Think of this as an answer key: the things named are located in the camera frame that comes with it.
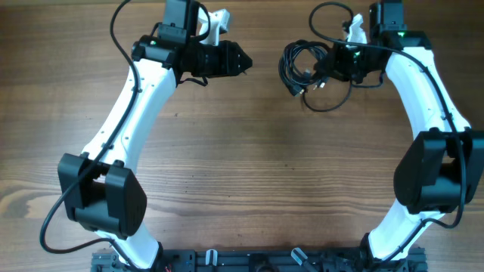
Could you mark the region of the black USB cable gold plug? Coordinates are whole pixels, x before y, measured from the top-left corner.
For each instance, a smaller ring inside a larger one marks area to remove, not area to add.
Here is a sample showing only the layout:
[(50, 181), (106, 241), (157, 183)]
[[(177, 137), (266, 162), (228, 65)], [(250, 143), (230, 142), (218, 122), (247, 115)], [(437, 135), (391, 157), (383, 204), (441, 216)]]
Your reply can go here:
[(340, 108), (347, 102), (352, 93), (352, 84), (349, 84), (349, 89), (345, 97), (337, 105), (329, 108), (315, 108), (308, 103), (306, 99), (308, 87), (314, 85), (316, 88), (323, 88), (330, 77), (322, 76), (315, 71), (315, 68), (313, 69), (313, 73), (299, 70), (296, 66), (296, 59), (303, 51), (308, 51), (316, 59), (317, 63), (326, 56), (329, 50), (329, 46), (323, 42), (310, 42), (300, 39), (291, 42), (284, 48), (278, 63), (279, 76), (290, 94), (294, 97), (301, 97), (302, 103), (312, 112), (316, 113), (327, 113)]

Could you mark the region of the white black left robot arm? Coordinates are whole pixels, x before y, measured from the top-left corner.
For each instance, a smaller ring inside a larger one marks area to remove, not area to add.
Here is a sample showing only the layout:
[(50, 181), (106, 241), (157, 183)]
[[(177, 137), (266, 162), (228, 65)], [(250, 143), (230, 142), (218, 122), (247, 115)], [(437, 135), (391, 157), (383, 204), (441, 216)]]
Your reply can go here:
[(253, 64), (238, 43), (220, 39), (230, 21), (225, 9), (168, 1), (163, 19), (127, 54), (126, 83), (98, 133), (58, 164), (59, 204), (67, 217), (111, 244), (125, 269), (161, 267), (163, 247), (144, 225), (147, 196), (135, 176), (159, 111), (180, 84), (206, 85)]

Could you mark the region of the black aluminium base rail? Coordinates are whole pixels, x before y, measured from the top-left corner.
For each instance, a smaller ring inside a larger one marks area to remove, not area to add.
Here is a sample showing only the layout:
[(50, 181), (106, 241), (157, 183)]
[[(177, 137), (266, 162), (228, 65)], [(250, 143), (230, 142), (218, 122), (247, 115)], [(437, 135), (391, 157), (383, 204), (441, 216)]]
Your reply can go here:
[[(223, 271), (428, 271), (424, 249), (410, 249), (408, 256), (391, 261), (376, 270), (365, 267), (358, 248), (335, 248), (306, 251), (297, 256), (296, 249), (284, 251), (220, 251), (165, 250), (161, 264), (152, 271), (223, 272)], [(121, 257), (110, 249), (92, 254), (90, 271), (132, 271)]]

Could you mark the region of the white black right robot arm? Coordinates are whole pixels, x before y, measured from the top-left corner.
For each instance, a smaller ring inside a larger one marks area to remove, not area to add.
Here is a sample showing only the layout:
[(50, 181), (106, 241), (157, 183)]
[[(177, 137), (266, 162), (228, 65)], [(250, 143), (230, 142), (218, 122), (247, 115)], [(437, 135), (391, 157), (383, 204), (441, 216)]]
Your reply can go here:
[(371, 263), (408, 256), (431, 225), (454, 214), (460, 221), (483, 172), (483, 134), (459, 113), (436, 69), (427, 35), (407, 28), (401, 1), (370, 7), (370, 29), (359, 14), (343, 23), (343, 39), (316, 69), (325, 77), (359, 83), (374, 71), (393, 83), (408, 115), (413, 141), (393, 176), (395, 201), (367, 238)]

